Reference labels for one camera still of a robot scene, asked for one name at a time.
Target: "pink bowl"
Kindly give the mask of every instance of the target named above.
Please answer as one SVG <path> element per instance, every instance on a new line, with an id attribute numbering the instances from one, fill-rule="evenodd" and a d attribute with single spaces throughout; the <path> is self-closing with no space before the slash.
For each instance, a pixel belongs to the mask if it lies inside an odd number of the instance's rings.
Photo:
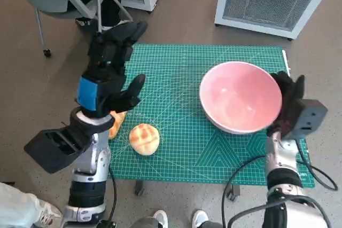
<path id="1" fill-rule="evenodd" d="M 271 125 L 282 106 L 275 80 L 263 69 L 241 61 L 211 68 L 202 79 L 199 96 L 208 119 L 235 134 Z"/>

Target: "wire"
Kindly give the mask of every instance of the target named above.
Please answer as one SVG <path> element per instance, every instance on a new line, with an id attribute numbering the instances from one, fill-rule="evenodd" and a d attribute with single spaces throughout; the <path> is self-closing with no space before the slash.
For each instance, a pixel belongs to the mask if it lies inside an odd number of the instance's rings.
<path id="1" fill-rule="evenodd" d="M 302 160 L 303 161 L 297 161 L 298 163 L 300 164 L 304 164 L 307 169 L 309 170 L 309 172 L 313 175 L 313 177 L 317 180 L 318 183 L 320 183 L 322 186 L 324 186 L 325 188 L 328 188 L 329 190 L 333 190 L 333 191 L 337 191 L 338 190 L 338 186 L 336 184 L 336 182 L 329 176 L 327 175 L 324 171 L 322 171 L 321 169 L 311 165 L 308 163 L 308 161 L 305 159 L 304 157 L 304 154 L 303 152 L 301 151 L 300 149 L 300 146 L 299 144 L 297 143 L 297 148 L 298 148 L 298 151 L 299 151 L 299 155 L 301 156 Z M 225 203 L 225 199 L 226 199 L 226 195 L 227 195 L 227 190 L 229 188 L 229 186 L 231 185 L 233 179 L 237 176 L 237 174 L 243 169 L 245 168 L 247 165 L 249 165 L 250 163 L 253 163 L 255 162 L 256 160 L 259 160 L 259 159 L 263 159 L 265 158 L 266 156 L 263 155 L 263 156 L 257 156 L 257 157 L 254 157 L 248 161 L 246 161 L 244 164 L 242 164 L 241 167 L 239 167 L 233 174 L 232 176 L 229 178 L 224 190 L 223 190 L 223 194 L 222 194 L 222 201 L 221 201 L 221 215 L 222 215 L 222 224 L 223 224 L 223 228 L 227 228 L 227 225 L 226 225 L 226 218 L 224 216 L 224 203 Z M 334 186 L 334 188 L 332 187 L 329 187 L 326 183 L 324 183 L 322 180 L 320 180 L 316 174 L 313 172 L 313 169 L 316 170 L 317 172 L 321 173 L 324 177 L 326 177 Z M 328 228 L 331 228 L 331 224 L 330 224 L 330 221 L 326 215 L 326 213 L 324 212 L 323 208 L 321 207 L 321 205 L 319 205 L 319 203 L 317 201 L 315 201 L 314 199 L 308 197 L 308 196 L 302 196 L 302 195 L 295 195 L 297 198 L 291 198 L 291 197 L 294 197 L 294 196 L 288 196 L 285 200 L 279 200 L 279 201 L 276 201 L 276 202 L 273 202 L 273 203 L 267 203 L 265 205 L 261 205 L 261 206 L 258 206 L 258 207 L 255 207 L 255 208 L 251 208 L 251 209 L 248 209 L 248 210 L 245 210 L 245 211 L 242 211 L 240 212 L 239 214 L 235 215 L 234 217 L 232 217 L 229 222 L 228 222 L 228 228 L 231 228 L 232 224 L 234 221 L 238 220 L 239 218 L 245 216 L 245 215 L 248 215 L 248 214 L 251 214 L 253 212 L 256 212 L 256 211 L 259 211 L 259 210 L 263 210 L 263 209 L 266 209 L 266 208 L 270 208 L 270 207 L 274 207 L 274 206 L 278 206 L 288 200 L 293 200 L 293 199 L 305 199 L 311 203 L 313 203 L 314 205 L 317 206 L 317 208 L 320 210 L 320 212 L 322 213 L 322 216 L 325 220 L 325 222 L 327 223 L 327 226 Z"/>
<path id="2" fill-rule="evenodd" d="M 238 220 L 239 218 L 241 218 L 241 217 L 243 217 L 245 215 L 249 215 L 251 213 L 254 213 L 254 212 L 257 212 L 257 211 L 260 211 L 260 210 L 264 210 L 264 209 L 267 209 L 267 208 L 272 208 L 272 207 L 278 206 L 278 205 L 283 204 L 283 203 L 285 203 L 287 201 L 290 201 L 290 200 L 299 200 L 299 199 L 306 200 L 308 202 L 313 203 L 319 209 L 319 211 L 321 212 L 321 214 L 323 216 L 323 219 L 327 223 L 327 228 L 331 228 L 331 223 L 329 221 L 329 218 L 328 218 L 327 214 L 325 213 L 324 209 L 322 208 L 322 206 L 317 201 L 312 199 L 311 197 L 304 196 L 304 195 L 291 195 L 291 196 L 287 196 L 286 199 L 278 200 L 276 202 L 267 203 L 265 205 L 261 205 L 261 206 L 258 206 L 258 207 L 254 207 L 254 208 L 250 208 L 248 210 L 242 211 L 242 212 L 240 212 L 239 214 L 235 215 L 234 217 L 232 217 L 229 220 L 228 228 L 231 228 L 231 226 L 233 225 L 233 222 L 235 222 L 236 220 Z"/>
<path id="3" fill-rule="evenodd" d="M 244 164 L 242 164 L 241 167 L 239 167 L 233 174 L 232 176 L 229 178 L 225 188 L 224 188 L 224 191 L 223 191 L 223 195 L 222 195 L 222 201 L 221 201 L 221 213 L 222 213 L 222 224 L 223 224 L 223 228 L 226 228 L 226 218 L 224 216 L 224 202 L 225 202 L 225 199 L 226 199 L 226 195 L 227 195 L 227 189 L 229 187 L 229 185 L 231 185 L 231 182 L 233 181 L 233 179 L 237 176 L 237 174 L 245 167 L 247 166 L 248 164 L 256 161 L 256 160 L 259 160 L 259 159 L 263 159 L 265 156 L 257 156 L 257 157 L 254 157 L 250 160 L 248 160 L 247 162 L 245 162 Z"/>
<path id="4" fill-rule="evenodd" d="M 317 168 L 317 167 L 314 167 L 312 165 L 309 164 L 309 162 L 306 160 L 306 158 L 304 157 L 304 154 L 303 154 L 303 151 L 301 150 L 300 148 L 300 145 L 299 145 L 299 142 L 298 140 L 296 140 L 296 144 L 297 144 L 297 148 L 298 148 L 298 152 L 299 152 L 299 155 L 301 157 L 301 159 L 303 161 L 297 161 L 298 163 L 300 164 L 303 164 L 306 166 L 306 168 L 309 170 L 310 174 L 316 179 L 316 181 L 322 185 L 324 188 L 328 189 L 328 190 L 331 190 L 331 191 L 337 191 L 338 190 L 338 186 L 337 184 L 335 183 L 335 181 L 330 177 L 328 176 L 324 171 L 322 171 L 321 169 Z M 318 171 L 319 173 L 321 173 L 323 176 L 325 176 L 332 184 L 333 187 L 330 187 L 328 184 L 326 184 L 325 182 L 323 182 L 314 172 L 313 172 L 313 169 L 315 169 L 316 171 Z"/>
<path id="5" fill-rule="evenodd" d="M 114 216 L 114 211 L 115 211 L 115 208 L 116 208 L 116 202 L 118 200 L 118 195 L 117 195 L 117 192 L 116 192 L 116 182 L 115 182 L 114 173 L 113 173 L 113 170 L 112 170 L 111 167 L 109 167 L 109 173 L 111 175 L 112 182 L 113 182 L 114 201 L 113 201 L 113 207 L 112 207 L 111 213 L 109 214 L 108 223 L 106 225 L 106 228 L 109 228 L 111 226 L 111 221 L 112 221 L 112 218 Z"/>

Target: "chair wheel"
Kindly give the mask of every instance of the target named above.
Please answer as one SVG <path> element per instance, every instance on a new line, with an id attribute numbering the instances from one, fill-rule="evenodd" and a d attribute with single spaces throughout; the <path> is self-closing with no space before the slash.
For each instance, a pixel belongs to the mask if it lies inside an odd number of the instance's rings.
<path id="1" fill-rule="evenodd" d="M 47 58 L 51 57 L 50 49 L 44 49 L 43 52 L 44 52 L 45 57 L 47 57 Z"/>

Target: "floor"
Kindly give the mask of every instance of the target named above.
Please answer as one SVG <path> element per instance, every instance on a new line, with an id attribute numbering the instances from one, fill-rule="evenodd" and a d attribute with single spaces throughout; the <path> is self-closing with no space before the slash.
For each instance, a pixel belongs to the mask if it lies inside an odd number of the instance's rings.
<path id="1" fill-rule="evenodd" d="M 149 23 L 141 38 L 144 43 L 277 45 L 287 51 L 293 77 L 305 74 L 306 96 L 317 98 L 329 109 L 319 132 L 308 138 L 312 161 L 342 184 L 342 5 L 340 0 L 323 0 L 299 37 L 284 38 L 215 27 L 217 0 L 159 0 L 152 14 L 129 10 L 135 19 Z M 71 167 L 48 175 L 23 151 L 39 130 L 67 122 L 75 107 L 79 76 L 87 64 L 89 37 L 71 20 L 43 17 L 46 40 L 53 58 L 42 56 L 33 8 L 25 0 L 0 0 L 0 180 L 14 180 L 17 188 L 37 194 L 62 207 L 68 198 Z M 159 183 L 147 184 L 141 198 L 133 195 L 134 182 L 118 181 L 115 220 L 122 227 L 136 219 L 164 209 L 170 227 L 190 227 L 191 214 L 207 211 L 220 221 L 223 185 Z M 307 191 L 319 201 L 333 225 L 341 217 L 342 194 L 317 186 Z M 112 199 L 111 187 L 107 190 Z M 226 216 L 260 205 L 266 188 L 242 186 L 238 202 L 227 202 Z M 261 227 L 263 213 L 238 221 L 236 227 Z"/>

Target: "grid lines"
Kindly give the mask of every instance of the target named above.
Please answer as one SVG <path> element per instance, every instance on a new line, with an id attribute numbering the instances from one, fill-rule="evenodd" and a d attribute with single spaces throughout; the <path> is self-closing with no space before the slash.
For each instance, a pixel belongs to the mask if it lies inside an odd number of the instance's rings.
<path id="1" fill-rule="evenodd" d="M 203 75 L 225 61 L 246 61 L 268 72 L 286 70 L 282 49 L 268 46 L 136 44 L 127 63 L 127 84 L 146 74 L 141 103 L 128 112 L 118 135 L 110 141 L 111 167 L 117 178 L 169 182 L 225 183 L 253 156 L 265 154 L 265 131 L 232 135 L 213 126 L 199 100 Z M 131 129 L 148 123 L 160 133 L 158 150 L 141 156 L 129 146 Z M 308 157 L 305 141 L 300 143 Z M 236 184 L 265 185 L 264 161 L 246 167 Z M 305 187 L 314 187 L 299 165 Z"/>

